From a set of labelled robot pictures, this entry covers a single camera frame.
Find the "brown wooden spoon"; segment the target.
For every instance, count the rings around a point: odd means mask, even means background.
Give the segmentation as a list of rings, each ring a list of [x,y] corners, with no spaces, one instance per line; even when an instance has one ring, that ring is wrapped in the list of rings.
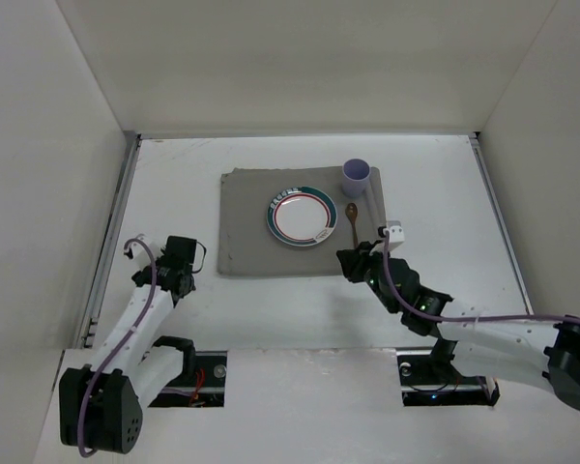
[[[345,215],[351,224],[353,246],[359,246],[359,237],[357,231],[358,207],[354,202],[348,203],[345,208]]]

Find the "white plate green red rim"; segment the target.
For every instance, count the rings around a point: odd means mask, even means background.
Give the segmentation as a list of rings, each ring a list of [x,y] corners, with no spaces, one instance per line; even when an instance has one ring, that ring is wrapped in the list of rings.
[[[287,188],[275,195],[266,213],[272,235],[290,247],[314,247],[334,232],[338,213],[334,201],[319,188]]]

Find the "lilac plastic cup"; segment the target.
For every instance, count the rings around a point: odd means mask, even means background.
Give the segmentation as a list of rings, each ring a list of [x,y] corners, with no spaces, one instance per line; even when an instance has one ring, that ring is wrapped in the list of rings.
[[[363,159],[348,159],[342,165],[342,191],[349,198],[357,198],[365,191],[371,174],[370,165]]]

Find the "grey cloth placemat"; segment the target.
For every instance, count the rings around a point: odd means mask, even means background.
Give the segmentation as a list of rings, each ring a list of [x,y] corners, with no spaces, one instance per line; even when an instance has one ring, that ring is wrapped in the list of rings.
[[[231,277],[336,276],[336,253],[386,222],[381,173],[355,199],[339,166],[239,169],[220,178],[217,270]]]

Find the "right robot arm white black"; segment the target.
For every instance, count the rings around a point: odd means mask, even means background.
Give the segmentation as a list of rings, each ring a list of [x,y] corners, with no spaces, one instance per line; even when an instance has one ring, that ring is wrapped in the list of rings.
[[[436,368],[536,387],[580,412],[579,317],[483,314],[424,286],[388,245],[363,242],[335,255],[348,281],[366,284],[410,332],[435,339],[430,360]]]

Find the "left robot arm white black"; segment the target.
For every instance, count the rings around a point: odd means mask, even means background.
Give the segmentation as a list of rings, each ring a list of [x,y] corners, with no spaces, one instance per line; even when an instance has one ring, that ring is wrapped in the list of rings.
[[[129,303],[98,352],[80,368],[70,367],[58,384],[59,433],[63,445],[83,458],[98,451],[129,453],[140,435],[143,413],[177,378],[195,382],[194,399],[205,381],[192,340],[158,333],[178,302],[194,291],[197,257],[206,248],[197,240],[170,236],[160,249],[144,236],[124,244],[140,262],[132,276]]]

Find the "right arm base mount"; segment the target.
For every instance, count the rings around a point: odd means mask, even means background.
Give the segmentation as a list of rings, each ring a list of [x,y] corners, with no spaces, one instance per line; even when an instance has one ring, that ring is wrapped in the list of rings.
[[[487,406],[500,399],[495,379],[464,376],[452,364],[451,341],[433,347],[396,351],[402,403],[405,407]]]

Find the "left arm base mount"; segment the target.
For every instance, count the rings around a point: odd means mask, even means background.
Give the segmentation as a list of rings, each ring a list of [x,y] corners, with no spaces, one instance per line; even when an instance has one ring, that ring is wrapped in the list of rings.
[[[199,351],[192,340],[161,336],[154,348],[182,354],[183,367],[151,403],[151,408],[220,408],[224,406],[228,353]]]

